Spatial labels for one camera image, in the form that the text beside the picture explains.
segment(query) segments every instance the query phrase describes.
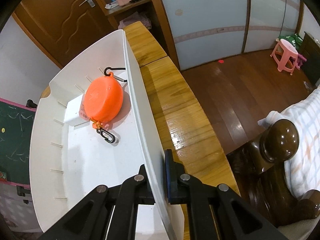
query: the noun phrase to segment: orange cord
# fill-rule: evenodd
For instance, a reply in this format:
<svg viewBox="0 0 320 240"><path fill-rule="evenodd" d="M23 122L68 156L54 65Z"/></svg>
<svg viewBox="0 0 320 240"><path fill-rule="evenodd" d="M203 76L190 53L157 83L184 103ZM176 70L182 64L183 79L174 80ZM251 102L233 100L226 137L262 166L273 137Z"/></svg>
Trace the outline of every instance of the orange cord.
<svg viewBox="0 0 320 240"><path fill-rule="evenodd" d="M102 123L100 123L99 121L95 121L95 120L93 120L93 119L90 119L90 121L92 121L92 122L95 124L95 126L97 127L97 129L103 127Z"/></svg>

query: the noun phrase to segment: door lock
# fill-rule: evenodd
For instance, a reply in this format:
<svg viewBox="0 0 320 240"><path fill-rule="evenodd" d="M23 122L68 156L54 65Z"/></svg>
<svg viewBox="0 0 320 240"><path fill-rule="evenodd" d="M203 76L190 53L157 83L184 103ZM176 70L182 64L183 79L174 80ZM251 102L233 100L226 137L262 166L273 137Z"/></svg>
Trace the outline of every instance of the door lock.
<svg viewBox="0 0 320 240"><path fill-rule="evenodd" d="M80 7L81 5L83 5L85 2L88 2L91 7L95 7L95 6L96 6L92 0L84 0L84 1L79 5L79 7Z"/></svg>

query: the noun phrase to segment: plaid blanket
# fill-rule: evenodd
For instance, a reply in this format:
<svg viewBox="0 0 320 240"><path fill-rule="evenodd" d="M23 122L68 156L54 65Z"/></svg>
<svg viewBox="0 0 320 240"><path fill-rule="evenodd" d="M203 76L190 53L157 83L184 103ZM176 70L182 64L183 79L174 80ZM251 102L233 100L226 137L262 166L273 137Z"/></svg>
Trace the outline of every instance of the plaid blanket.
<svg viewBox="0 0 320 240"><path fill-rule="evenodd" d="M296 198L310 189L320 191L320 87L281 113L271 111L258 124L268 127L279 119L293 122L300 138L297 153L284 162L288 189Z"/></svg>

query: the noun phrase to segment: orange plastic container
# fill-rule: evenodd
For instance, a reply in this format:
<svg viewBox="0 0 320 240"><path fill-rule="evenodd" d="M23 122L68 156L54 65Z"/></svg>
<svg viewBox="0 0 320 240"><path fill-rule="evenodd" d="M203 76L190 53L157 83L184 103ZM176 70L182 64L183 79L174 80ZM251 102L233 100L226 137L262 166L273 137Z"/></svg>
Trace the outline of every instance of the orange plastic container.
<svg viewBox="0 0 320 240"><path fill-rule="evenodd" d="M93 128L97 128L96 122L104 125L114 119L122 102L123 90L112 72L110 76L95 79L84 97L84 110L93 121Z"/></svg>

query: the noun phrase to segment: white plastic bin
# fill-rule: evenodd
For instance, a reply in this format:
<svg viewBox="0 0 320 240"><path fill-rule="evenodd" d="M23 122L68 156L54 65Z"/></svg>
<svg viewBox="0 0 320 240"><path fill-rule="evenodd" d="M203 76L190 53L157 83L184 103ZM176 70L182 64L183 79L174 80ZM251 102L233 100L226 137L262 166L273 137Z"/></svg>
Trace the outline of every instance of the white plastic bin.
<svg viewBox="0 0 320 240"><path fill-rule="evenodd" d="M85 93L108 67L125 67L114 74L121 83L124 103L112 120L109 144L89 125L74 129L63 123L68 101ZM121 184L145 164L156 205L140 205L136 239L182 239L184 216L179 205L164 196L164 151L151 112L138 62L123 30L87 48L50 82L51 94L42 98L30 146L30 184L38 222L43 231L97 185Z"/></svg>

